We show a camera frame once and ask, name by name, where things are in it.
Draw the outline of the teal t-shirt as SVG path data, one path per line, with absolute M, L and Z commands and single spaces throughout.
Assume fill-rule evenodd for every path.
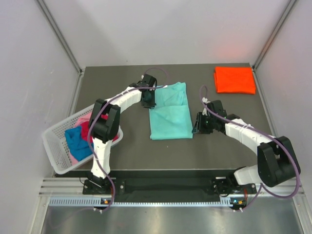
M 152 140 L 191 139 L 192 121 L 186 83 L 156 89 L 156 106 L 149 111 Z

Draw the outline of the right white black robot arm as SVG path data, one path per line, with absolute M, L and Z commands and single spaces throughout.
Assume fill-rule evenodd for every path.
M 197 113 L 194 134 L 212 134 L 215 131 L 237 140 L 257 157 L 257 164 L 237 169 L 227 181 L 233 193 L 239 193 L 245 185 L 263 183 L 272 188 L 301 173 L 291 141 L 274 137 L 245 123 L 234 114 L 227 114 L 220 100 L 202 98 L 204 110 Z

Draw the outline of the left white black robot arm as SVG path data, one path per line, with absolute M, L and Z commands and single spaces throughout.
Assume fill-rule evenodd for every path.
M 120 94 L 106 100 L 96 100 L 87 135 L 93 153 L 93 166 L 88 178 L 99 193 L 108 192 L 111 186 L 106 177 L 110 173 L 110 151 L 119 131 L 121 113 L 139 102 L 144 108 L 154 108 L 156 86 L 157 79 L 144 74 L 142 80 L 131 84 Z

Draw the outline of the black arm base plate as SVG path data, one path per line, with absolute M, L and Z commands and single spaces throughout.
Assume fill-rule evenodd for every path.
M 112 170 L 113 184 L 90 173 L 83 182 L 84 195 L 125 195 L 136 191 L 201 191 L 207 195 L 253 195 L 254 183 L 238 185 L 233 169 L 211 170 Z

